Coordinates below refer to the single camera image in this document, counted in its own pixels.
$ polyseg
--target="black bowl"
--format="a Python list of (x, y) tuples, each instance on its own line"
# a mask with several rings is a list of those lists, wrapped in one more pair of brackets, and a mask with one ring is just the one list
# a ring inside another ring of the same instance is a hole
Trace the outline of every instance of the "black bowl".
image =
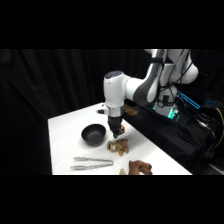
[(93, 124), (82, 131), (83, 140), (89, 145), (96, 145), (103, 141), (106, 128), (100, 124)]

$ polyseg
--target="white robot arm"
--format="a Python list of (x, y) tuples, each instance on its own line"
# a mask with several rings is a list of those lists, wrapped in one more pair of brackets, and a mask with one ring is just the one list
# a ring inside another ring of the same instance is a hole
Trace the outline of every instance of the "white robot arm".
[[(146, 106), (158, 95), (155, 111), (168, 116), (175, 107), (174, 98), (177, 94), (172, 84), (189, 84), (197, 78), (198, 69), (192, 63), (189, 49), (145, 50), (152, 54), (152, 59), (144, 80), (131, 78), (121, 71), (110, 72), (104, 78), (105, 108), (97, 112), (108, 115), (114, 138), (123, 133), (121, 122), (125, 99)], [(165, 64), (167, 57), (172, 64)]]

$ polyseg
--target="table surface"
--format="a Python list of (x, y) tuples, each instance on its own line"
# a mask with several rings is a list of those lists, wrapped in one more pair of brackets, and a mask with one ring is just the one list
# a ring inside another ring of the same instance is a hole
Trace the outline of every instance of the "table surface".
[[(128, 174), (130, 160), (150, 163), (153, 175), (191, 175), (126, 121), (122, 122), (126, 132), (119, 139), (128, 139), (130, 152), (119, 156), (117, 152), (108, 151), (107, 143), (114, 142), (115, 139), (109, 130), (107, 116), (96, 113), (102, 105), (103, 103), (100, 103), (48, 120), (53, 175), (119, 175), (121, 169)], [(101, 145), (89, 146), (81, 137), (82, 130), (91, 124), (101, 124), (107, 130)], [(72, 171), (71, 166), (75, 165), (101, 164), (74, 162), (74, 157), (113, 160), (114, 165), (94, 170)]]

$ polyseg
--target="metal tweezers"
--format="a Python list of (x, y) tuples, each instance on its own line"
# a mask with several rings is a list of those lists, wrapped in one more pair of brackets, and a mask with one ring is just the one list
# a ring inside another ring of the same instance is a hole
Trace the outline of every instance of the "metal tweezers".
[(108, 167), (108, 166), (113, 166), (114, 161), (112, 160), (103, 160), (103, 159), (91, 159), (91, 158), (85, 158), (85, 157), (76, 157), (74, 158), (75, 161), (98, 161), (98, 162), (109, 162), (111, 164), (104, 164), (104, 165), (96, 165), (96, 166), (72, 166), (71, 169), (73, 171), (75, 170), (91, 170), (91, 169), (97, 169), (97, 168), (102, 168), (102, 167)]

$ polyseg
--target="black background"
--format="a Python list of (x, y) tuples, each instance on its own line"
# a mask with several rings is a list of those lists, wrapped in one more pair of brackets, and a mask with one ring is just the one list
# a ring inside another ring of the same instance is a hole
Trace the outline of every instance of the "black background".
[[(144, 78), (139, 49), (1, 49), (0, 172), (51, 174), (47, 119), (104, 101), (103, 78), (121, 70)], [(224, 97), (224, 49), (192, 49), (208, 93)]]

